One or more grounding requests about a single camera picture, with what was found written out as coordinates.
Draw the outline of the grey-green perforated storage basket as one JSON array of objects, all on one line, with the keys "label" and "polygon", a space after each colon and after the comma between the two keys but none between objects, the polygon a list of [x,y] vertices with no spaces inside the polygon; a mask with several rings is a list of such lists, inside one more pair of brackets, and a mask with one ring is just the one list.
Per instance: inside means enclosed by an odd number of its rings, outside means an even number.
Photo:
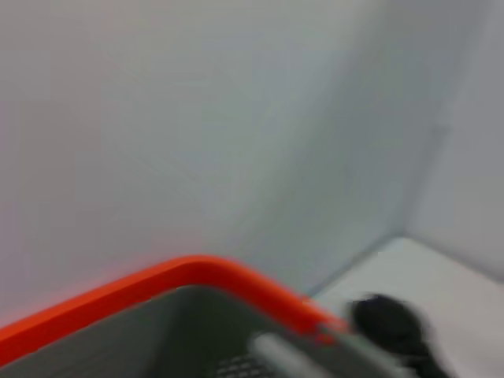
[{"label": "grey-green perforated storage basket", "polygon": [[183,287],[0,367],[0,378],[413,378],[354,334],[301,335],[243,300]]}]

